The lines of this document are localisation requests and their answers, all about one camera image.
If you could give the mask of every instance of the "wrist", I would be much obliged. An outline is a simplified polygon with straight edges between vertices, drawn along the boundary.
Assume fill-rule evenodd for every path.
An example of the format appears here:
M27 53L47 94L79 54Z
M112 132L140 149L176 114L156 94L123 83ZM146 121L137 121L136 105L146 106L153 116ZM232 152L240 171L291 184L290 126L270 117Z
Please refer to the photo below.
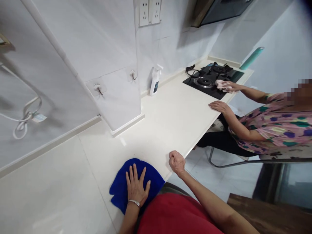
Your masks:
M227 108L225 111L222 112L223 116L232 116L235 115L231 108Z
M139 211L140 207L134 202L128 202L127 209L132 210L132 211L136 211L136 210Z
M188 172L186 170L183 170L181 172L178 172L177 175L180 179L182 179L182 177L184 177L185 175L188 175Z
M248 89L248 87L246 87L244 85L240 85L240 91L245 91L246 89Z

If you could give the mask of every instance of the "blue cloth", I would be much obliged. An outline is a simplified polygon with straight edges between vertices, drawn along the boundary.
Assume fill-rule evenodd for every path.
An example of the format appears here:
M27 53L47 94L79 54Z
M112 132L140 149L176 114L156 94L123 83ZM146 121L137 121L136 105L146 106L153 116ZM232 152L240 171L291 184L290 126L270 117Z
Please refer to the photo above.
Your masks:
M122 166L122 168L117 173L116 178L110 187L110 194L114 195L113 198L111 199L111 202L116 207L118 207L123 212L123 214L126 213L128 203L126 171L129 173L129 167L130 166L133 167L134 163L136 164L138 178L140 178L144 167L146 167L146 173L143 181L144 189L146 188L147 182L150 180L149 196L145 201L143 207L141 207L140 214L144 212L145 208L154 199L154 197L156 197L160 189L165 184L165 181L163 180L162 176L158 173L158 171L156 171L156 169L147 162L141 161L137 158L129 159L128 161L126 161Z

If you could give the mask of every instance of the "floral shirt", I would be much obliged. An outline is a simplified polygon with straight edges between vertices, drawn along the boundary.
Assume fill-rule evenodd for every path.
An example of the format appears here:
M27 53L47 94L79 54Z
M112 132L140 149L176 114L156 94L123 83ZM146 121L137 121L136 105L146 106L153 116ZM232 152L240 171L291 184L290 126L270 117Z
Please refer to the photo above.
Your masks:
M267 141L243 141L228 129L241 148L265 154L276 148L312 144L312 111L278 112L286 107L283 99L283 93L269 94L264 106L239 118L245 127L256 130Z

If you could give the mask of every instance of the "metal chair leg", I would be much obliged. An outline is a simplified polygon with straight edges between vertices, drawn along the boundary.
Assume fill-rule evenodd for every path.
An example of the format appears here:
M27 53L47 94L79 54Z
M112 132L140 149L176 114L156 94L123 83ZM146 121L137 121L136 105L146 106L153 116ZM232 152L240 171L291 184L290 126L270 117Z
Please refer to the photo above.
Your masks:
M252 161L243 161L243 162L236 162L228 165L223 165L223 166L217 166L211 162L212 154L214 152L214 147L211 148L210 155L208 157L207 151L205 151L206 157L208 159L208 162L213 165L214 167L217 168L225 168L225 167L230 167L230 166L236 166L236 165L242 165L242 164L247 164L247 163L305 163L305 162L312 162L312 158L295 158L295 159L265 159L265 160L252 160Z

